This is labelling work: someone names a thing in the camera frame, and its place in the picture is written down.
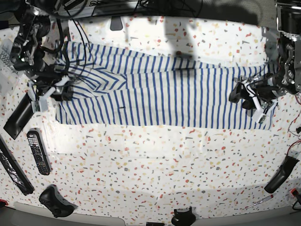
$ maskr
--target terrazzo surface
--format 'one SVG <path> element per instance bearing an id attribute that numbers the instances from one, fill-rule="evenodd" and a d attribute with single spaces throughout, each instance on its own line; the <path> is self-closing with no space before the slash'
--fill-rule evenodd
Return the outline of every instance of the terrazzo surface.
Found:
<path id="1" fill-rule="evenodd" d="M 266 51 L 273 54 L 277 39 L 276 32 L 232 22 L 165 17 L 122 20 L 124 29 L 117 33 L 108 31 L 109 18 L 86 20 L 82 25 L 93 43 L 225 66 L 266 62 L 271 58 Z M 69 27 L 72 40 L 80 41 L 71 22 Z M 1 31 L 1 40 L 13 39 L 17 30 Z M 290 190 L 300 186 L 298 163 L 272 200 L 244 210 L 268 196 L 264 186 L 289 145 L 298 139 L 287 131 L 301 110 L 290 95 L 279 100 L 270 131 L 61 125 L 55 121 L 55 102 L 50 99 L 49 111 L 35 113 L 14 141 L 3 126 L 26 91 L 23 76 L 13 95 L 0 101 L 0 133 L 35 189 L 24 196 L 0 165 L 0 198 L 11 207 L 20 202 L 44 208 L 38 197 L 55 184 L 65 199 L 78 206 L 75 213 L 121 218 L 127 225 L 148 221 L 170 225 L 174 209 L 189 206 L 195 207 L 198 218 L 214 218 L 292 205 Z M 297 119 L 291 130 L 300 124 Z M 49 176 L 39 174 L 35 165 L 26 138 L 31 128 L 41 130 L 52 167 Z"/>

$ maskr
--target blue and white striped fabric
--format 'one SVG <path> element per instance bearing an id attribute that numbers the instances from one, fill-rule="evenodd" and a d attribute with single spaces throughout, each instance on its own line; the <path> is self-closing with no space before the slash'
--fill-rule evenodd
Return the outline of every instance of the blue and white striped fabric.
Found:
<path id="1" fill-rule="evenodd" d="M 234 78 L 264 75 L 274 65 L 224 68 L 175 58 L 149 56 L 109 46 L 84 48 L 69 42 L 70 75 L 80 77 L 73 85 L 71 101 L 62 101 L 56 119 L 62 124 L 105 123 L 118 125 L 173 125 L 214 129 L 269 129 L 269 119 L 258 124 L 242 101 L 228 101 Z"/>

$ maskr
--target screwdriver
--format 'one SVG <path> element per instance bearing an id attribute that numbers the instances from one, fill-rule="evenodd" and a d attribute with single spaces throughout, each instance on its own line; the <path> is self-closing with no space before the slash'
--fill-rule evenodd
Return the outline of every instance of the screwdriver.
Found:
<path id="1" fill-rule="evenodd" d="M 274 196 L 271 194 L 271 195 L 269 195 L 268 197 L 265 197 L 265 198 L 259 200 L 258 202 L 254 202 L 253 205 L 247 206 L 246 209 L 251 208 L 251 207 L 253 207 L 253 206 L 256 206 L 256 205 L 258 205 L 258 204 L 261 204 L 261 203 L 263 203 L 263 202 L 266 202 L 266 201 L 268 201 L 268 200 L 270 200 L 270 199 L 272 199 L 272 198 L 274 198 Z"/>

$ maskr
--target tabletop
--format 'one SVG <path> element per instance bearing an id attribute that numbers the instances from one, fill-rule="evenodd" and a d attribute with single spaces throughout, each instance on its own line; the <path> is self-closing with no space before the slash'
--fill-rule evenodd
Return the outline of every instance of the tabletop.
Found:
<path id="1" fill-rule="evenodd" d="M 223 66 L 256 66 L 277 57 L 278 33 L 257 26 L 182 17 L 122 17 L 123 29 L 110 30 L 111 19 L 81 21 L 92 43 L 128 48 L 151 55 L 180 56 Z M 80 42 L 70 21 L 71 39 Z M 14 39 L 18 28 L 2 30 Z M 300 186 L 301 163 L 275 197 L 263 189 L 275 174 L 290 144 L 288 133 L 301 110 L 295 97 L 279 99 L 271 130 L 200 129 L 172 126 L 62 125 L 49 111 L 35 113 L 14 141 L 4 131 L 27 91 L 23 76 L 12 95 L 0 100 L 0 133 L 34 186 L 24 196 L 0 165 L 0 197 L 13 207 L 20 202 L 44 208 L 38 197 L 55 184 L 78 206 L 75 213 L 117 217 L 129 225 L 171 224 L 174 209 L 195 207 L 198 218 L 232 216 L 292 205 L 290 190 Z M 301 124 L 297 119 L 291 129 Z M 40 128 L 52 172 L 41 175 L 26 138 Z"/>

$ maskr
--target black controller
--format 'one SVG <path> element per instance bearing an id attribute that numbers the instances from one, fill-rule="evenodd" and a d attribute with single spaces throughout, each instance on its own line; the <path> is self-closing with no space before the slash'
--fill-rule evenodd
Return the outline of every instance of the black controller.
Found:
<path id="1" fill-rule="evenodd" d="M 43 145 L 41 143 L 39 133 L 37 131 L 30 130 L 27 133 L 27 139 L 30 148 L 32 149 L 32 154 L 37 163 L 37 167 L 39 169 L 40 174 L 45 176 L 49 175 L 50 167 L 45 154 L 45 149 L 43 148 Z"/>
<path id="2" fill-rule="evenodd" d="M 62 204 L 55 196 L 55 189 L 48 187 L 39 197 L 39 202 L 46 206 L 55 218 L 65 218 L 73 213 L 74 207 Z"/>

